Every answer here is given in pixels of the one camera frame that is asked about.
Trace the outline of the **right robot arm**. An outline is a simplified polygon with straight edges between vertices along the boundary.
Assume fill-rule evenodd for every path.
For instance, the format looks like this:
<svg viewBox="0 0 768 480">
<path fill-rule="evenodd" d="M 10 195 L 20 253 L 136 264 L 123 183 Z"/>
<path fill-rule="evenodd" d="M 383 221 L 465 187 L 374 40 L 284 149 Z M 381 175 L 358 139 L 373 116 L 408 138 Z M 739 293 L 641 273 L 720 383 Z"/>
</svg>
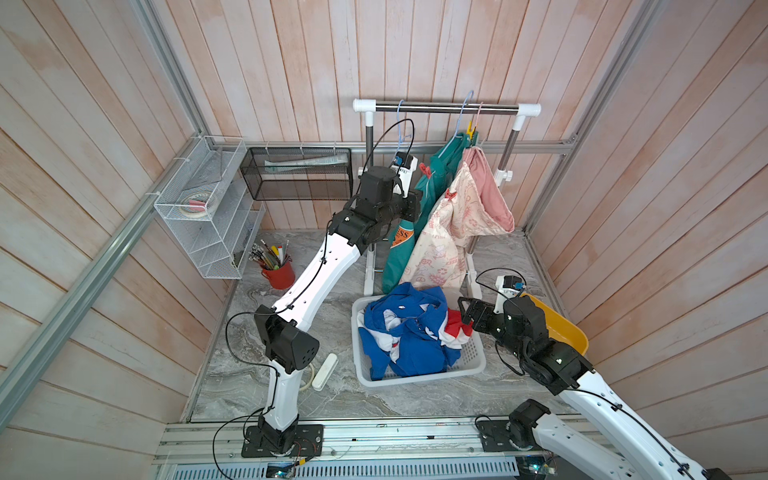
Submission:
<svg viewBox="0 0 768 480">
<path fill-rule="evenodd" d="M 492 336 L 518 361 L 517 373 L 576 409 L 610 442 L 597 443 L 529 399 L 505 420 L 475 421 L 485 451 L 548 451 L 593 479 L 724 479 L 660 435 L 606 383 L 584 355 L 584 334 L 528 294 L 489 302 L 462 297 L 464 324 Z"/>
</svg>

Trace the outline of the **green jacket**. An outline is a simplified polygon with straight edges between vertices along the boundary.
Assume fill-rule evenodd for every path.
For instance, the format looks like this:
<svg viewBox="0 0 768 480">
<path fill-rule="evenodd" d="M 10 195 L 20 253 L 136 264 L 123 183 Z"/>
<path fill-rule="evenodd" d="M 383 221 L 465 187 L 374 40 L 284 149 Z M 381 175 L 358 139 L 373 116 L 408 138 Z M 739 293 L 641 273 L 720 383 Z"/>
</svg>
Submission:
<svg viewBox="0 0 768 480">
<path fill-rule="evenodd" d="M 401 220 L 397 225 L 382 274 L 384 293 L 389 293 L 399 284 L 435 204 L 458 171 L 463 152 L 474 145 L 470 134 L 459 133 L 432 155 L 426 164 L 419 165 L 422 173 L 414 187 L 419 197 L 419 216 L 415 221 Z"/>
</svg>

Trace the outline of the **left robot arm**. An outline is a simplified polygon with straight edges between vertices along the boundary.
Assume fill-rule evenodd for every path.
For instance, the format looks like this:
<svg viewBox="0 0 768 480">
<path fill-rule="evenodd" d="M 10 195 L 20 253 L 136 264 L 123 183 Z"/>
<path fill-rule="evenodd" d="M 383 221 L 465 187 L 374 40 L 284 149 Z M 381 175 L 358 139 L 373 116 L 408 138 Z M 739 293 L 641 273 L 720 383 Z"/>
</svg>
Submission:
<svg viewBox="0 0 768 480">
<path fill-rule="evenodd" d="M 273 368 L 266 406 L 255 424 L 244 422 L 246 457 L 296 454 L 306 446 L 319 452 L 321 442 L 302 442 L 298 434 L 298 394 L 302 375 L 319 351 L 309 334 L 312 322 L 336 283 L 366 250 L 381 241 L 398 219 L 420 215 L 421 196 L 410 189 L 416 167 L 373 166 L 361 176 L 359 191 L 335 213 L 318 253 L 273 306 L 253 313 Z"/>
</svg>

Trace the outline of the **blue red white jacket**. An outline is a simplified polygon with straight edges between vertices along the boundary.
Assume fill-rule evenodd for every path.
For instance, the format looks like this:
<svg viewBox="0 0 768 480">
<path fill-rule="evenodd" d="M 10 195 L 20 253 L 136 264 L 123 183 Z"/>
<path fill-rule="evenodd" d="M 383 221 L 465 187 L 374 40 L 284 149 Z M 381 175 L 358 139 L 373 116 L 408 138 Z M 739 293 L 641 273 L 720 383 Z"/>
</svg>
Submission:
<svg viewBox="0 0 768 480">
<path fill-rule="evenodd" d="M 474 330 L 448 306 L 441 287 L 406 282 L 354 315 L 370 379 L 392 373 L 408 378 L 445 373 L 455 366 Z"/>
</svg>

